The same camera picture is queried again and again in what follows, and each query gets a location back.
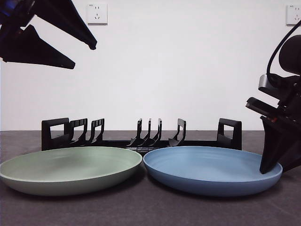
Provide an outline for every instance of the white wall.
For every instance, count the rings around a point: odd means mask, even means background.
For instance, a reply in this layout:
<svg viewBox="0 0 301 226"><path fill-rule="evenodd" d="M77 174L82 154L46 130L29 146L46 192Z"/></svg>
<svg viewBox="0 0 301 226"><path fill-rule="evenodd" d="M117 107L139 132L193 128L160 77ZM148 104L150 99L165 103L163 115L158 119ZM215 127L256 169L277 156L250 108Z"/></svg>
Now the white wall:
<svg viewBox="0 0 301 226"><path fill-rule="evenodd" d="M91 1L74 0L85 18ZM289 31L286 4L298 0L107 0L108 26L90 26L97 50L34 18L41 38L76 62L74 70L1 63L1 129L39 130L41 120L106 118L135 129L143 117L176 129L214 130L220 117L262 129L249 97ZM284 75L276 63L273 72Z"/></svg>

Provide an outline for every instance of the cable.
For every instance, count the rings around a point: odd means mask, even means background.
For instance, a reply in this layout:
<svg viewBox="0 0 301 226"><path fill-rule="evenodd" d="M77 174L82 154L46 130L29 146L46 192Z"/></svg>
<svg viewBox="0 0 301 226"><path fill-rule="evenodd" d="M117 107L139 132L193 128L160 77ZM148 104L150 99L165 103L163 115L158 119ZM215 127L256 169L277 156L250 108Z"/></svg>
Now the cable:
<svg viewBox="0 0 301 226"><path fill-rule="evenodd" d="M268 64L268 68L267 68L267 76L268 76L268 79L270 78L270 69L271 69L271 66L272 66L272 63L273 63L273 60L277 54L277 52L280 50L280 48L283 46L283 44L285 43L285 41L291 36L291 34L301 25L301 21L299 21L295 27L293 27L289 33L287 33L287 35L281 40L281 42L279 43L279 45L277 46L277 48L275 49L275 51L273 52L270 60L269 60L269 64Z"/></svg>

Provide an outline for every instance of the black dish rack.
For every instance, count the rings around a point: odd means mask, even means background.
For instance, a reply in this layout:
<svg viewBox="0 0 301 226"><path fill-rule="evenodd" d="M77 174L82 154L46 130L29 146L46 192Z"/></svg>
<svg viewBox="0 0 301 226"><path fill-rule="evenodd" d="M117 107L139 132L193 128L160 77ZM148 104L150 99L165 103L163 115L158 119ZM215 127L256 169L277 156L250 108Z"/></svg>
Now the black dish rack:
<svg viewBox="0 0 301 226"><path fill-rule="evenodd" d="M64 134L59 137L51 137L51 127L63 125ZM151 137L151 119L149 119L148 131L145 137L141 137L142 119L137 123L136 137L130 140L104 140L104 119L98 119L91 122L90 139L86 139L88 119L79 119L69 121L69 118L52 119L42 121L42 151L80 146L106 146L127 148L144 155L145 153L163 147L174 146L211 146L224 147L241 150L242 148L242 123L229 119L220 119L218 123L217 139L213 141L205 140L185 140L186 138L186 121L178 119L177 133L168 140L161 140L162 137L162 120L158 120L158 131L154 137ZM224 135L224 126L233 127L232 139ZM84 126L80 137L74 140L74 128ZM100 127L100 133L95 137L95 129Z"/></svg>

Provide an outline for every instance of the plate rim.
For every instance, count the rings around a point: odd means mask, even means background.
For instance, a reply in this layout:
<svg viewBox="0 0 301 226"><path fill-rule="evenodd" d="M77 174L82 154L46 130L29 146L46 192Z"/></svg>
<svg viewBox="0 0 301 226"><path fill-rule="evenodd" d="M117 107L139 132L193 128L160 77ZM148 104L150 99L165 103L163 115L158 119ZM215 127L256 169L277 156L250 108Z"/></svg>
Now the plate rim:
<svg viewBox="0 0 301 226"><path fill-rule="evenodd" d="M247 151L242 151L242 150L236 150L236 149L230 149L230 148L223 148L223 147L209 147L209 146L176 146L176 147L164 147L164 148L159 148L159 149L156 149L156 150L153 150L151 152L148 152L144 157L143 157L143 163L151 168L152 170L158 172L158 173L162 173L162 174L165 174L165 175L168 175L168 176L173 176L173 177L176 177L176 178L180 178L180 179L188 179L188 180L195 180L195 181L201 181L201 182L210 182L210 183L252 183L252 182L258 182L258 181L264 181L264 180L269 180L269 179L272 179L272 178L277 178L278 176L281 176L282 173L283 173L283 167L282 165L277 162L277 165L280 167L280 171L275 174L275 175L272 175L272 176L269 176L267 178L263 178L263 179L259 179L259 180L247 180L247 181L222 181L222 180L219 180L219 181L216 181L216 180L203 180L203 179L195 179L195 178L185 178L185 177L180 177L180 176L177 176L177 175L174 175L174 174L169 174L169 173L165 173L165 172L162 172L152 166L150 166L146 161L145 161L145 157L152 153L152 152L155 152L157 150L163 150L163 149L171 149L171 148L183 148L183 147L198 147L198 148L210 148L210 149L213 149L213 148L218 148L218 149L223 149L223 150L232 150L232 151L237 151L237 152L244 152L244 153L248 153L248 154L253 154L253 155L257 155L257 156L260 156L262 157L262 155L260 154L256 154L256 153L253 153L253 152L247 152Z"/></svg>
<svg viewBox="0 0 301 226"><path fill-rule="evenodd" d="M136 155L139 156L139 161L137 163L135 163L134 166L126 169L126 170L119 170L119 171L115 171L113 173L107 173L107 174L102 174L101 176L95 176L95 177L87 177L87 178L81 178L81 179L73 179L73 180L52 180L52 181L48 181L48 180L27 180L27 179L21 179L21 178L13 178L13 177L9 177L9 176L6 176L4 174L2 174L1 172L1 167L3 166L4 163L7 163L9 161L12 161L14 159L17 159L17 158L22 158L23 156L25 155L32 155L32 154L36 154L36 153L47 153L47 152L54 152L54 151L59 151L59 150L66 150L66 149L78 149L78 148L84 148L84 149L89 149L89 148L109 148L109 149L121 149L121 150L125 150L125 151L129 151L129 152L133 152L135 153ZM125 172L125 171L128 171L132 168L135 168L136 166L138 166L141 162L142 162L143 158L142 156L135 152L135 151L132 151L132 150L129 150L129 149L125 149L125 148L119 148L119 147L105 147L105 146L88 146L88 147L67 147L67 148L59 148L59 149L51 149L51 150L46 150L46 151L38 151L38 152L33 152L33 153L28 153L28 154L23 154L23 155L19 155L19 156L16 156L12 159L9 159L9 160L6 160L4 161L3 163L0 164L0 178L5 178L5 179L8 179L8 180L13 180L13 181L18 181L18 182L28 182L28 183L64 183L64 182L76 182L76 181L83 181L83 180L90 180L90 179L96 179L96 178L103 178L103 177L106 177L106 176L111 176L111 175L114 175L114 174L118 174L118 173L121 173L121 172Z"/></svg>

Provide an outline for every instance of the plate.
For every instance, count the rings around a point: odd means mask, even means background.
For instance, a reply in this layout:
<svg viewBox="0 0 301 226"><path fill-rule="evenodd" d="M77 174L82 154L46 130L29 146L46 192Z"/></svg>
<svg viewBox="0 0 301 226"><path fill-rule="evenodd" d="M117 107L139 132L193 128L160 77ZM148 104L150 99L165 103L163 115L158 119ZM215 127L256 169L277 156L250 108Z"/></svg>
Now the plate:
<svg viewBox="0 0 301 226"><path fill-rule="evenodd" d="M0 165L1 180L27 194L76 195L98 191L129 178L142 156L112 147L74 147L36 152Z"/></svg>
<svg viewBox="0 0 301 226"><path fill-rule="evenodd" d="M256 194L276 184L282 174L279 163L261 174L261 155L218 147L162 148L147 153L143 161L149 174L162 184L207 196Z"/></svg>

